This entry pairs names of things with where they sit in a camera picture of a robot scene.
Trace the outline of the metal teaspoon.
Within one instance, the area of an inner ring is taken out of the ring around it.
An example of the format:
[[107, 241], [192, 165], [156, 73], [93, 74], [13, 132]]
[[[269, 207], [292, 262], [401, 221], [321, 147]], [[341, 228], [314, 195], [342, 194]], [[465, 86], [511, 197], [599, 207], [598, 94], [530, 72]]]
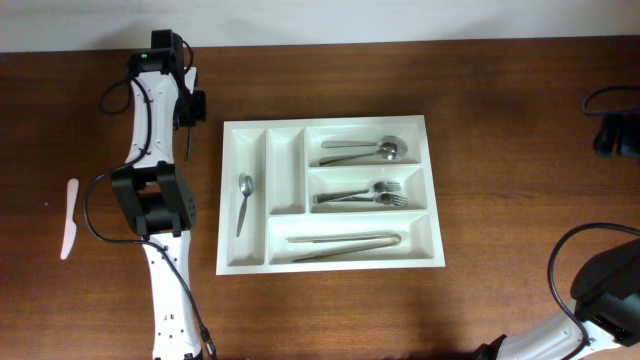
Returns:
[[239, 238], [241, 236], [241, 233], [242, 233], [242, 229], [243, 229], [243, 225], [244, 225], [244, 221], [245, 221], [245, 216], [246, 216], [246, 211], [247, 211], [247, 206], [248, 206], [248, 199], [254, 193], [254, 190], [255, 190], [254, 180], [250, 175], [242, 174], [240, 176], [240, 178], [239, 178], [239, 190], [240, 190], [240, 193], [242, 194], [243, 199], [242, 199], [242, 202], [240, 204], [239, 213], [238, 213], [238, 219], [237, 219], [237, 226], [236, 226], [236, 237], [237, 238]]
[[187, 163], [191, 159], [192, 141], [193, 141], [193, 127], [188, 127], [187, 143], [186, 143], [186, 155], [185, 155], [185, 162], [187, 162]]

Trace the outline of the white plastic knife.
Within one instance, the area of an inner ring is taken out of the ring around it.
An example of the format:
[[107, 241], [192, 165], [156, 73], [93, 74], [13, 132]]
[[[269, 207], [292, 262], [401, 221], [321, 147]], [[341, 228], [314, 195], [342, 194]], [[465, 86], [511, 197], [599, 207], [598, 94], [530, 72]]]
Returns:
[[74, 212], [79, 193], [79, 180], [71, 178], [67, 182], [66, 187], [66, 212], [65, 212], [65, 224], [64, 234], [60, 252], [60, 259], [66, 260], [73, 248], [75, 237], [77, 233], [77, 225], [74, 221]]

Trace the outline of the large metal spoon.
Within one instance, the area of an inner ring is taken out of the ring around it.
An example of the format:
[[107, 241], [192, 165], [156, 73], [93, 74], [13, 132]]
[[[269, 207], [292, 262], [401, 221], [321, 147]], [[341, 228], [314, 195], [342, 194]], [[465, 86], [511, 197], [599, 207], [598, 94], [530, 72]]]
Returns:
[[326, 157], [319, 160], [319, 165], [328, 166], [338, 162], [344, 162], [348, 160], [354, 160], [358, 158], [371, 157], [371, 156], [375, 156], [383, 160], [395, 160], [395, 159], [401, 158], [406, 153], [406, 151], [407, 151], [407, 148], [400, 143], [384, 142], [374, 152], [356, 154], [356, 155]]
[[387, 135], [378, 141], [346, 141], [346, 140], [326, 140], [321, 143], [322, 148], [346, 148], [346, 147], [367, 147], [376, 146], [380, 149], [390, 150], [399, 159], [408, 152], [406, 142], [396, 136]]

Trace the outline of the metal fork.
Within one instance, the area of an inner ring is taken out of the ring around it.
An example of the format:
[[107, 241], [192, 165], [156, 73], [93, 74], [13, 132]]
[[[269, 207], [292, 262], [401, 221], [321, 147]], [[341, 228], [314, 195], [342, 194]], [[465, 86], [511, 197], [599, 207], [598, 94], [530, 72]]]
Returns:
[[359, 197], [359, 196], [351, 196], [351, 197], [342, 197], [337, 199], [324, 199], [319, 195], [314, 195], [312, 200], [315, 204], [325, 203], [325, 202], [361, 202], [361, 203], [376, 203], [383, 206], [396, 206], [396, 207], [404, 207], [407, 206], [409, 200], [401, 195], [391, 194], [391, 193], [382, 193], [373, 197]]
[[356, 195], [363, 194], [373, 194], [373, 193], [383, 193], [383, 192], [394, 192], [400, 191], [402, 186], [400, 183], [395, 181], [379, 181], [374, 183], [372, 186], [362, 189], [362, 190], [352, 190], [352, 191], [343, 191], [343, 192], [333, 192], [333, 193], [321, 193], [313, 196], [313, 203], [320, 204], [324, 202], [329, 202], [333, 200], [339, 200], [343, 198], [353, 197]]

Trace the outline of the metal table knife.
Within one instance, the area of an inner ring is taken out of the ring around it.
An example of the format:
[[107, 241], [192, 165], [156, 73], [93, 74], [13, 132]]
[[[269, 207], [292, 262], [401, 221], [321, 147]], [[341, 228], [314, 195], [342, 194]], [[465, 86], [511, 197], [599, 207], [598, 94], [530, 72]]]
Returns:
[[339, 256], [339, 255], [368, 251], [368, 250], [384, 248], [389, 246], [395, 246], [395, 245], [398, 245], [400, 242], [401, 242], [401, 239], [397, 237], [368, 240], [368, 241], [364, 241], [363, 243], [356, 243], [353, 245], [311, 252], [307, 255], [294, 259], [294, 262], [311, 261], [311, 260], [328, 258], [332, 256]]
[[342, 235], [324, 235], [324, 236], [307, 236], [307, 237], [288, 237], [286, 240], [291, 244], [301, 243], [331, 243], [331, 242], [349, 242], [349, 241], [369, 241], [394, 239], [401, 241], [402, 237], [396, 233], [368, 233], [368, 234], [342, 234]]

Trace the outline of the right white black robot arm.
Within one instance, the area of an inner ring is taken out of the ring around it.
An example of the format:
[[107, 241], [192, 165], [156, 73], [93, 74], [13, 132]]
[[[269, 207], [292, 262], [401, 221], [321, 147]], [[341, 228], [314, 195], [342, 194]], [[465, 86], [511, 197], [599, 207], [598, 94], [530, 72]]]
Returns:
[[503, 334], [480, 345], [471, 355], [473, 359], [582, 359], [639, 342], [638, 239], [591, 257], [576, 274], [568, 303], [557, 291], [555, 263], [560, 250], [572, 237], [587, 230], [639, 235], [637, 228], [604, 222], [569, 230], [554, 246], [547, 265], [548, 286], [559, 311], [519, 335]]

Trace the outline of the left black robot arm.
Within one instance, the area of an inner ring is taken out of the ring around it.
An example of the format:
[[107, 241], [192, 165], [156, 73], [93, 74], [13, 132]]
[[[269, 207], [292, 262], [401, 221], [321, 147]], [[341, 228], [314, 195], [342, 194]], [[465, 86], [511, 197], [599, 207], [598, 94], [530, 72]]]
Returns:
[[155, 359], [200, 359], [202, 340], [189, 297], [188, 252], [197, 222], [194, 194], [173, 156], [173, 133], [206, 117], [197, 70], [184, 40], [155, 30], [151, 47], [131, 55], [127, 81], [134, 130], [123, 168], [111, 175], [116, 199], [140, 237], [150, 271]]

